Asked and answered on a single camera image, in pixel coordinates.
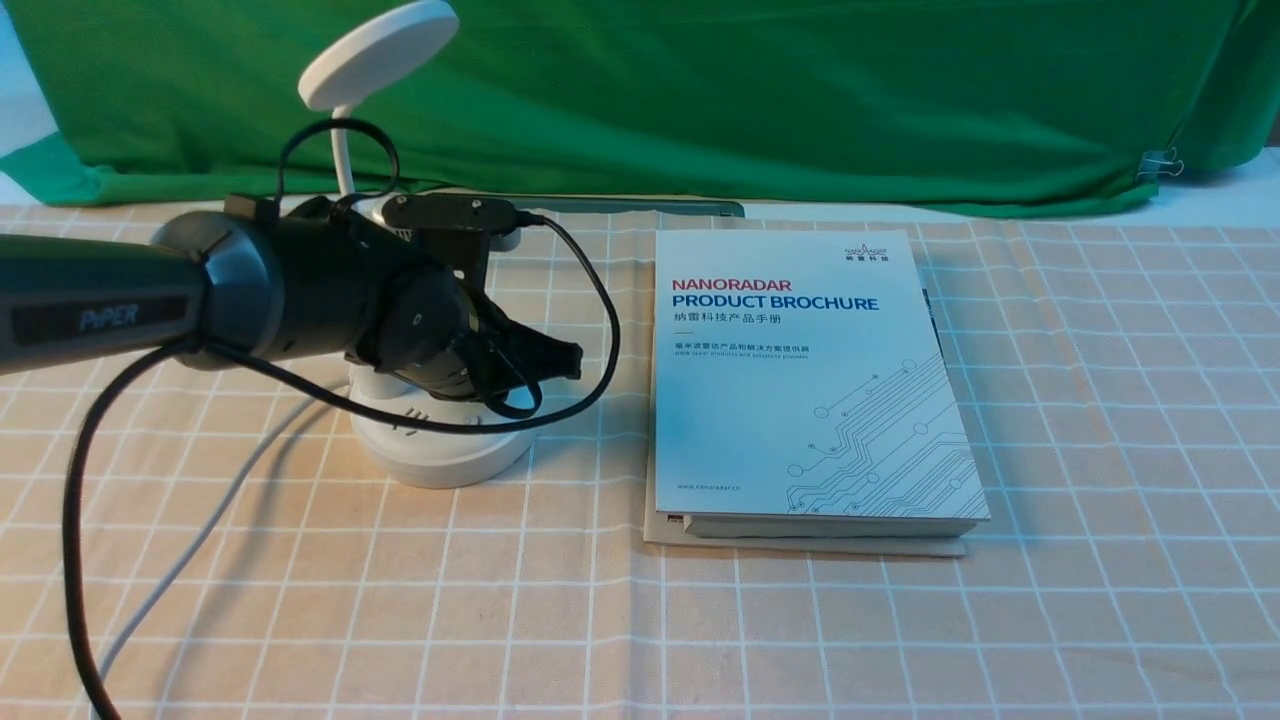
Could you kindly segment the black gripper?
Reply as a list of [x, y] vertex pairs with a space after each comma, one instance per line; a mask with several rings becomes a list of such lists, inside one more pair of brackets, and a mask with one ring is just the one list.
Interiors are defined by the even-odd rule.
[[452, 270], [394, 278], [349, 360], [454, 402], [503, 400], [545, 380], [577, 380], [582, 347], [511, 320]]

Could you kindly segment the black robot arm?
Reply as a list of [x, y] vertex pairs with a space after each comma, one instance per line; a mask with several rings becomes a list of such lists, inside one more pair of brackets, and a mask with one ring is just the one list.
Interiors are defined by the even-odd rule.
[[195, 340], [264, 361], [342, 354], [439, 400], [503, 400], [576, 379], [582, 350], [509, 319], [484, 292], [498, 238], [532, 217], [498, 199], [399, 196], [367, 219], [323, 196], [280, 213], [232, 196], [150, 243], [3, 237], [6, 374]]

